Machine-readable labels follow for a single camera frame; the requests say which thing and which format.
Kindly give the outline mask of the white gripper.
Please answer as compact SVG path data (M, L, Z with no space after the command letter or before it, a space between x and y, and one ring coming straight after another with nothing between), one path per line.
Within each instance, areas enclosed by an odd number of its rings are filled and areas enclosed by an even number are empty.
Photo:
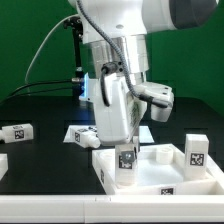
M124 77L103 75L94 87L94 116L102 145L127 144L134 136L146 110L147 103L134 98ZM121 153L121 167L131 169L134 153Z

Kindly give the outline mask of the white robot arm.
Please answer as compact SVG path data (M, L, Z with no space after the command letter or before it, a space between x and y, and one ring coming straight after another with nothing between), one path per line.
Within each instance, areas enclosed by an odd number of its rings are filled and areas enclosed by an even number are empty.
M146 112L168 120L174 94L149 82L146 35L196 28L208 21L219 0L68 0L91 48L95 77L84 78L81 100L93 104L99 140L113 146L115 163L133 169L139 151L136 131Z

